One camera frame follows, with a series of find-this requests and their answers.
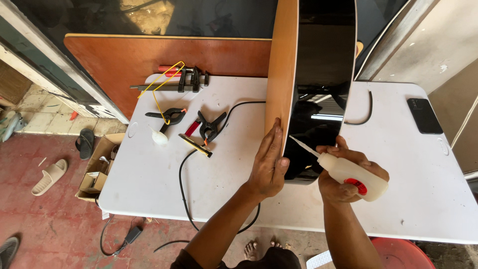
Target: white folding table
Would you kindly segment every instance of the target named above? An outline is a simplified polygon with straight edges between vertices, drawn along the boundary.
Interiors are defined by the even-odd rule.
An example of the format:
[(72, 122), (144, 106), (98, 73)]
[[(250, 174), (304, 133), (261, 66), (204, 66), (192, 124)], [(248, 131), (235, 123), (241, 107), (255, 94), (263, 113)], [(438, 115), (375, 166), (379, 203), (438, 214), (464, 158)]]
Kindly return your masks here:
[[(183, 120), (168, 128), (169, 142), (159, 146), (151, 126), (164, 121), (144, 116), (157, 112), (152, 93), (136, 105), (114, 166), (99, 197), (106, 212), (187, 220), (178, 172), (193, 150), (179, 136), (201, 110), (207, 120), (242, 101), (263, 101), (266, 78), (210, 77), (198, 93), (155, 92), (161, 108), (187, 108)], [(478, 205), (461, 173), (445, 135), (421, 134), (406, 103), (427, 98), (420, 87), (407, 83), (353, 82), (345, 118), (364, 125), (343, 125), (341, 135), (351, 149), (364, 152), (390, 174), (389, 189), (374, 202), (358, 201), (353, 209), (370, 236), (478, 244)], [(195, 221), (207, 221), (249, 178), (264, 134), (265, 104), (234, 109), (224, 131), (208, 146), (211, 158), (196, 152), (182, 171), (185, 196)], [(200, 143), (199, 128), (192, 139)], [(251, 213), (246, 224), (255, 215)], [(275, 197), (264, 200), (254, 225), (324, 231), (322, 199), (317, 182), (285, 184)]]

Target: white slide sandal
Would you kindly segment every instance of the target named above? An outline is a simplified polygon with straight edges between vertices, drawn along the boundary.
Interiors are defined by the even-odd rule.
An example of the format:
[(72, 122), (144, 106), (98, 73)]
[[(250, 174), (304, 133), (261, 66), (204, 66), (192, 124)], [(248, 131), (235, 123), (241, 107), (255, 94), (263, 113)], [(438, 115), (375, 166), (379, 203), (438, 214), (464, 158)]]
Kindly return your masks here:
[(32, 194), (35, 196), (44, 194), (65, 174), (66, 169), (68, 169), (68, 163), (64, 159), (61, 159), (45, 170), (42, 170), (43, 178), (33, 187)]

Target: black sandal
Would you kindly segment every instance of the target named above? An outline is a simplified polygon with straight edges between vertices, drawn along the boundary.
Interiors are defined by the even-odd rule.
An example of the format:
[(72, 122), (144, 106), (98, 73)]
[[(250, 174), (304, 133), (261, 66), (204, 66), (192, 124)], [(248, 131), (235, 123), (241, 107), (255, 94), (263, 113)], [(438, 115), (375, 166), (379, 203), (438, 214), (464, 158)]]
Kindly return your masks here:
[(90, 129), (83, 129), (80, 136), (76, 139), (76, 149), (80, 152), (80, 159), (88, 160), (93, 155), (93, 144), (95, 142), (95, 135)]

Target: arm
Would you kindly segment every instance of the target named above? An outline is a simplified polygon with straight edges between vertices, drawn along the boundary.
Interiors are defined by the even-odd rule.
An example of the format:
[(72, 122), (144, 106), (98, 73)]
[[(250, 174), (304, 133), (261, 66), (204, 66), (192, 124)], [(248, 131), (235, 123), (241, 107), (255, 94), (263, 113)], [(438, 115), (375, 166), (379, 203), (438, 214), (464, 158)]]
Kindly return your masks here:
[(215, 269), (257, 204), (282, 190), (289, 159), (279, 158), (282, 144), (280, 125), (280, 119), (276, 118), (271, 131), (262, 140), (249, 180), (206, 222), (186, 246), (185, 251), (202, 268)]
[[(345, 139), (337, 136), (337, 147), (318, 146), (317, 152), (327, 152), (348, 159), (388, 181), (387, 171), (370, 162), (361, 152), (349, 150)], [(327, 171), (319, 177), (319, 189), (324, 202), (324, 222), (327, 244), (334, 265), (342, 268), (383, 268), (377, 250), (363, 230), (352, 210), (351, 202), (360, 200), (357, 187), (339, 184)]]

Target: hand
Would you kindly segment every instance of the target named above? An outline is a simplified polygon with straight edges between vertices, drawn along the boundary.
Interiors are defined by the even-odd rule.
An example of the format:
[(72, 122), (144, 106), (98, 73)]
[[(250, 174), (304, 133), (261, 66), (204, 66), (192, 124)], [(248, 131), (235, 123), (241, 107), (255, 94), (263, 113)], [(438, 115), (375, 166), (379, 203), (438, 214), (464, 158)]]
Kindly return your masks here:
[(254, 159), (249, 180), (245, 183), (259, 201), (275, 196), (284, 186), (284, 174), (289, 168), (289, 159), (280, 158), (282, 145), (281, 120), (264, 137)]
[[(367, 160), (365, 154), (359, 151), (349, 150), (347, 142), (341, 136), (336, 138), (337, 147), (334, 146), (317, 146), (315, 150), (318, 153), (327, 152), (335, 157), (341, 157), (351, 162), (358, 164), (365, 168), (372, 174), (389, 181), (390, 177), (386, 170), (381, 168), (378, 164)], [(355, 202), (361, 198), (357, 195), (359, 190), (352, 184), (340, 184), (335, 179), (331, 178), (329, 173), (324, 170), (319, 176), (319, 189), (322, 194), (322, 199), (329, 202)]]

